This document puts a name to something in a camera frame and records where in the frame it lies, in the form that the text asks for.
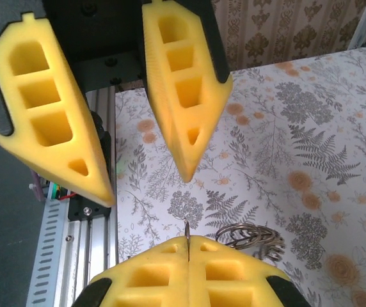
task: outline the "wall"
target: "wall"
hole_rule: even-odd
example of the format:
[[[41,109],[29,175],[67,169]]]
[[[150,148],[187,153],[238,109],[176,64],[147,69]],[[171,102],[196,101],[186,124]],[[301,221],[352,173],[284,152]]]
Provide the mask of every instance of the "wall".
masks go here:
[[[366,0],[212,0],[231,70],[343,51]]]

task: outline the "red wire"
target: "red wire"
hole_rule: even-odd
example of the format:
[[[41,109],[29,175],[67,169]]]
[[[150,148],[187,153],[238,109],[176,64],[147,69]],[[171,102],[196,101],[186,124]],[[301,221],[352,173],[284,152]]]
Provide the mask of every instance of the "red wire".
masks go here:
[[[65,196],[59,197],[58,200],[65,200],[67,198],[72,198],[74,196],[76,196],[76,193],[71,193],[69,195],[65,195]]]

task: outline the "table surface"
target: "table surface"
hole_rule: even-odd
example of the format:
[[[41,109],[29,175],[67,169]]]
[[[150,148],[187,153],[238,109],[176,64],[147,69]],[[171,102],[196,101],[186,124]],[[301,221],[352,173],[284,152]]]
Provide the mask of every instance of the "table surface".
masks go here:
[[[182,235],[183,219],[208,236],[267,225],[312,306],[366,306],[366,48],[233,76],[189,184],[144,90],[116,95],[120,260]]]

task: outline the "black bracket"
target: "black bracket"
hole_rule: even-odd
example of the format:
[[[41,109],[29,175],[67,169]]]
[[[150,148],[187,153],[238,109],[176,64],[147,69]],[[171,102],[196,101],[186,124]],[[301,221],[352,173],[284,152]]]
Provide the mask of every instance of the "black bracket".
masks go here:
[[[103,131],[102,120],[96,113],[92,112],[92,117],[98,130],[100,146],[102,147],[106,161],[107,173],[111,178],[111,135],[108,131]],[[111,208],[103,207],[81,195],[75,195],[69,200],[68,219],[71,222],[91,220],[97,216],[107,217],[110,213]]]

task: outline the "metal frame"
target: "metal frame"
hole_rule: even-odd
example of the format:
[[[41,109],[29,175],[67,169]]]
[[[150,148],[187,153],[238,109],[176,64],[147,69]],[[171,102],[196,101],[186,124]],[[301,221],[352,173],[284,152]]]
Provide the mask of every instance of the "metal frame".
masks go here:
[[[111,165],[114,167],[115,87],[89,92],[86,98],[90,109],[99,114],[102,126],[112,137]],[[116,194],[116,177],[111,181]],[[28,307],[69,307],[94,276],[118,263],[116,206],[109,217],[70,222],[67,218],[69,200],[51,200],[52,185],[45,201]]]

